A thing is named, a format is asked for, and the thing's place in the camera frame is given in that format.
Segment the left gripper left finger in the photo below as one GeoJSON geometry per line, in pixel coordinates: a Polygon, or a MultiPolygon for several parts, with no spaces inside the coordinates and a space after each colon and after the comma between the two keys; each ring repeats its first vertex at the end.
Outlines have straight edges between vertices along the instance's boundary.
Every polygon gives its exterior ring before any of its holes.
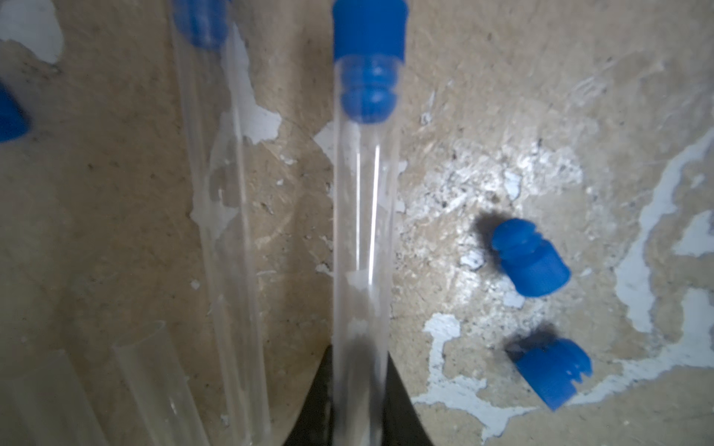
{"type": "Polygon", "coordinates": [[[284,446],[330,446],[333,416],[333,346],[325,350],[299,416],[284,446]]]}

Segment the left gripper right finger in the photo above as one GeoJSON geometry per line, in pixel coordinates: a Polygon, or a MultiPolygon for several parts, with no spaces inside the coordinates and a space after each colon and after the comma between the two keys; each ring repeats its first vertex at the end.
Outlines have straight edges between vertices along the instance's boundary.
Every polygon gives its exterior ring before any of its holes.
{"type": "Polygon", "coordinates": [[[385,388],[383,444],[433,446],[390,355],[385,388]]]}

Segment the clear test tube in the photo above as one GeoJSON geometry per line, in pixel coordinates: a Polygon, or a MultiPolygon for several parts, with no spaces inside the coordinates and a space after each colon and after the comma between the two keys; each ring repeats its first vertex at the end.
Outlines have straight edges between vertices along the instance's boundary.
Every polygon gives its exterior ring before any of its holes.
{"type": "Polygon", "coordinates": [[[245,151],[244,65],[229,5],[226,41],[193,46],[170,22],[193,182],[193,211],[203,251],[231,443],[273,442],[258,289],[250,228],[245,151]]]}
{"type": "Polygon", "coordinates": [[[392,300],[393,223],[399,173],[399,96],[390,119],[349,119],[335,87],[333,436],[379,445],[392,300]]]}
{"type": "Polygon", "coordinates": [[[87,393],[63,349],[7,384],[36,445],[106,445],[87,393]]]}
{"type": "Polygon", "coordinates": [[[154,445],[209,444],[165,321],[120,336],[113,353],[154,445]]]}

